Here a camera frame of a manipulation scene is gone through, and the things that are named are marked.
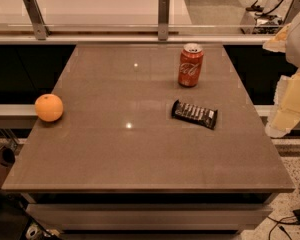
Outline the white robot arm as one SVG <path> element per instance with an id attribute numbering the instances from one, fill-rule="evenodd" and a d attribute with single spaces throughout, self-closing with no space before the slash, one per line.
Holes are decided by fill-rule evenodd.
<path id="1" fill-rule="evenodd" d="M 286 61 L 297 67 L 291 77 L 280 77 L 275 90 L 274 107 L 267 118 L 266 134 L 281 138 L 300 122 L 300 12 L 266 41 L 263 49 L 284 53 Z"/>

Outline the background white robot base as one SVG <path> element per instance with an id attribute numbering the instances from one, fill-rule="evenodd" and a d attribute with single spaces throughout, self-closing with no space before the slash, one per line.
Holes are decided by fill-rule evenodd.
<path id="1" fill-rule="evenodd" d="M 286 13 L 278 14 L 279 7 L 285 0 L 266 0 L 263 6 L 255 1 L 245 8 L 240 30 L 243 34 L 275 34 L 285 24 L 283 23 Z"/>

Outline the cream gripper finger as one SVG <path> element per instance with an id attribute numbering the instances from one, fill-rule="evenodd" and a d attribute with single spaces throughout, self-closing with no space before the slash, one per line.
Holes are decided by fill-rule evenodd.
<path id="1" fill-rule="evenodd" d="M 265 132 L 271 138 L 281 138 L 300 122 L 300 69 L 291 77 L 280 77 L 273 101 Z"/>
<path id="2" fill-rule="evenodd" d="M 262 48 L 271 52 L 286 52 L 286 40 L 290 24 L 285 25 L 277 34 L 266 41 Z"/>

